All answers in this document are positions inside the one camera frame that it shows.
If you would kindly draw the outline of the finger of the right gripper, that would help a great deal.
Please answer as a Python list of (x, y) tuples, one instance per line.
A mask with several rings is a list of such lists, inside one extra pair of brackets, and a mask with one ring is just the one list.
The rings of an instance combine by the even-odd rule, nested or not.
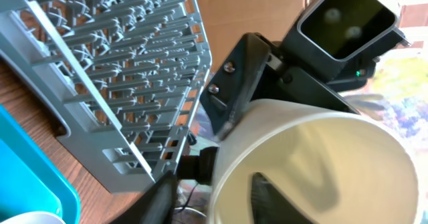
[(261, 173), (251, 178), (254, 224), (312, 224)]

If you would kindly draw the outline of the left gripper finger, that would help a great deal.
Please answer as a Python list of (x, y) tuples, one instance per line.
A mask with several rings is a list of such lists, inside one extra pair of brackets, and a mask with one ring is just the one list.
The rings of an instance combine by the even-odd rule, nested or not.
[(165, 173), (141, 198), (110, 224), (171, 224), (177, 202), (178, 179)]

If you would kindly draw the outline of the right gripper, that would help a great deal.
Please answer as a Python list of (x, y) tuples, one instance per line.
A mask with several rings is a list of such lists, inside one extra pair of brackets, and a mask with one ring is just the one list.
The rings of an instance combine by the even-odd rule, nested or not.
[(215, 140), (225, 140), (245, 115), (249, 103), (259, 99), (358, 112), (324, 80), (265, 37), (245, 33), (200, 97)]

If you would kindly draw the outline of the white paper cup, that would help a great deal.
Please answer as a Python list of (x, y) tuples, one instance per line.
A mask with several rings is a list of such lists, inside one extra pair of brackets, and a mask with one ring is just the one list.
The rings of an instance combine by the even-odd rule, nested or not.
[(261, 173), (312, 223), (420, 223), (426, 188), (413, 153), (366, 116), (256, 100), (221, 141), (208, 223), (253, 223)]

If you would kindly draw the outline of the grey bowl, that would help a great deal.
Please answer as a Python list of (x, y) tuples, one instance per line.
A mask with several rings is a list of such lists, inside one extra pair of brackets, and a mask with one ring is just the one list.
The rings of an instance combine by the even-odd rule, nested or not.
[(34, 211), (8, 218), (2, 221), (1, 224), (65, 224), (65, 222), (61, 217), (53, 213)]

